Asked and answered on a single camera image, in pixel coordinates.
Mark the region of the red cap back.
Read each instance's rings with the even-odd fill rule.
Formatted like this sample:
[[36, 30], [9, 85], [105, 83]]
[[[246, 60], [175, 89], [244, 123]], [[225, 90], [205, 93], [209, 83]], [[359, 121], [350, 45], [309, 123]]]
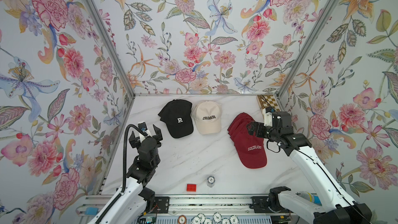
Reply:
[[264, 139], [250, 135], [246, 125], [241, 124], [231, 135], [241, 163], [249, 169], [259, 169], [267, 165]]

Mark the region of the black cap front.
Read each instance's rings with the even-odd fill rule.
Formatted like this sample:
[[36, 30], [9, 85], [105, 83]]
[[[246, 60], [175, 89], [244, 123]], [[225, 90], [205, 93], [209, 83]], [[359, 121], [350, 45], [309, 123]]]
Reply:
[[172, 138], [180, 139], [193, 133], [191, 110], [191, 102], [177, 99], [168, 102], [158, 113], [160, 121], [166, 124]]

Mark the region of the cream cap front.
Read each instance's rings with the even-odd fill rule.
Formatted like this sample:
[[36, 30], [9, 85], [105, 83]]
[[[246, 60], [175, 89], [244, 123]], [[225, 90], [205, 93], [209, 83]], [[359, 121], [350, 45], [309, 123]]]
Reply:
[[200, 102], [191, 116], [201, 135], [215, 134], [221, 131], [221, 105], [214, 101]]

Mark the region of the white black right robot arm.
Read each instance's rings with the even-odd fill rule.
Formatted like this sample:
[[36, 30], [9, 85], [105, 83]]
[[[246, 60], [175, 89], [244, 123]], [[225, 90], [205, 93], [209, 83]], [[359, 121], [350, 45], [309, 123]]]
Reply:
[[372, 211], [358, 203], [339, 185], [317, 156], [308, 138], [295, 133], [287, 112], [265, 113], [263, 123], [246, 126], [249, 135], [275, 142], [301, 169], [321, 204], [317, 205], [286, 186], [272, 188], [267, 207], [277, 213], [287, 209], [311, 224], [369, 224]]

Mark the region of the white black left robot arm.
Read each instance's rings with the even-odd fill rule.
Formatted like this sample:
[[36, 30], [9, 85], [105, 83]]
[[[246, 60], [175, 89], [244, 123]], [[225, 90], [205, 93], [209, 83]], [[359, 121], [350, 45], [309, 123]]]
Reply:
[[155, 207], [155, 193], [147, 188], [160, 163], [163, 136], [145, 122], [127, 125], [123, 137], [122, 185], [90, 221], [91, 224], [131, 224]]

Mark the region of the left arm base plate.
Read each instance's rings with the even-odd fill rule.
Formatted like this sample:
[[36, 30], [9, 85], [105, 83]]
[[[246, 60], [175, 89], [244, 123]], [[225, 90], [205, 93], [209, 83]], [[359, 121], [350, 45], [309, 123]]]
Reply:
[[147, 200], [147, 214], [168, 214], [170, 207], [170, 197], [152, 197]]

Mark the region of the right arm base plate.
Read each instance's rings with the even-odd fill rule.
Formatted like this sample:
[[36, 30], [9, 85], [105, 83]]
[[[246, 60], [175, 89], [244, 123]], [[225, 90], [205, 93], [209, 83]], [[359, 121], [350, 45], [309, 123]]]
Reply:
[[283, 208], [275, 196], [255, 196], [251, 197], [252, 203], [249, 208], [255, 213], [289, 214], [288, 209]]

